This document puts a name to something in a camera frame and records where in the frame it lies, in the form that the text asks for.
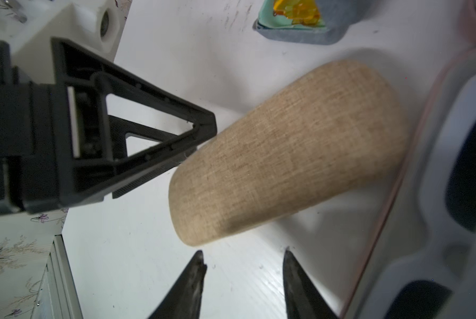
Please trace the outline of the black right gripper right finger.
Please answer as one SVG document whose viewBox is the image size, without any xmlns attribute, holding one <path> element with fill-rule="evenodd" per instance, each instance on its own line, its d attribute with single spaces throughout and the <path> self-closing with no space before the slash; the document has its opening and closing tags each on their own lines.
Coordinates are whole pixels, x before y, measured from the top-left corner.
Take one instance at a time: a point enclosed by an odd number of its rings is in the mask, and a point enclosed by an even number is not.
<svg viewBox="0 0 476 319">
<path fill-rule="evenodd" d="M 289 249 L 283 257 L 283 286 L 288 319 L 338 318 Z"/>
</svg>

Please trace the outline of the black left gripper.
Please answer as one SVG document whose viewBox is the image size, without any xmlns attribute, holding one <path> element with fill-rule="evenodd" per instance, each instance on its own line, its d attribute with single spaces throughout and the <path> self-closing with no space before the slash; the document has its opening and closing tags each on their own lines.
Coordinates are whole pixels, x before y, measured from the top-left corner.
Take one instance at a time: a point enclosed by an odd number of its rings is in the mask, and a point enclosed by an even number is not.
<svg viewBox="0 0 476 319">
<path fill-rule="evenodd" d="M 214 113 L 68 39 L 51 40 L 54 85 L 21 81 L 0 41 L 0 216 L 119 198 L 217 133 Z M 113 95 L 191 124 L 181 134 L 112 116 Z"/>
</svg>

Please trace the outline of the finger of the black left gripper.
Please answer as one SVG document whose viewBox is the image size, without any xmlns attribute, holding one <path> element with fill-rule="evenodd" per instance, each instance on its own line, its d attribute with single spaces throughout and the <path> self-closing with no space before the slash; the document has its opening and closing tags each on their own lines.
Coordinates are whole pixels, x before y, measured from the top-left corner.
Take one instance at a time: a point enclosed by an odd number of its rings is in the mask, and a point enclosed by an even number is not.
<svg viewBox="0 0 476 319">
<path fill-rule="evenodd" d="M 116 116 L 110 116 L 112 172 L 106 194 L 117 199 L 182 163 L 198 146 L 198 123 L 183 134 L 172 134 Z M 157 145 L 129 155 L 127 138 L 157 142 Z"/>
</svg>

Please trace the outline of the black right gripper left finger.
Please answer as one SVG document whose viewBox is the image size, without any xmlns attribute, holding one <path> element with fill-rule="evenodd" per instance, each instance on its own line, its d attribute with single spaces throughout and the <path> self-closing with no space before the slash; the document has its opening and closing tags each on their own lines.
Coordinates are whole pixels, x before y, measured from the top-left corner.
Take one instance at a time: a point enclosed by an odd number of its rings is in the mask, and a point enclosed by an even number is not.
<svg viewBox="0 0 476 319">
<path fill-rule="evenodd" d="M 194 253 L 163 301 L 149 319 L 198 319 L 202 307 L 202 294 L 207 265 L 203 251 Z"/>
</svg>

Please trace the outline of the beige glasses case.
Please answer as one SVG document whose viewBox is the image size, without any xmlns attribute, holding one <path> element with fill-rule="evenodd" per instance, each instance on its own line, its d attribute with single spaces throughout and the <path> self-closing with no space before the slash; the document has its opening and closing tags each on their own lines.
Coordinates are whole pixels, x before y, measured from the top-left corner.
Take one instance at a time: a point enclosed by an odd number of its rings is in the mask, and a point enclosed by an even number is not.
<svg viewBox="0 0 476 319">
<path fill-rule="evenodd" d="M 192 247 L 292 215 L 386 175 L 410 135 L 390 83 L 330 62 L 220 132 L 175 171 L 169 208 Z"/>
</svg>

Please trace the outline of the pink case white glasses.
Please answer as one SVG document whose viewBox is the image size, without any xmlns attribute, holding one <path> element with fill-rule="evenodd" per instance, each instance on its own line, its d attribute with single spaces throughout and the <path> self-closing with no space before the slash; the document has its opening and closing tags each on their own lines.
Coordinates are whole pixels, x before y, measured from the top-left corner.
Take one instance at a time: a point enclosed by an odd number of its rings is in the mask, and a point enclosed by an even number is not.
<svg viewBox="0 0 476 319">
<path fill-rule="evenodd" d="M 343 318 L 476 318 L 476 49 L 430 90 Z"/>
</svg>

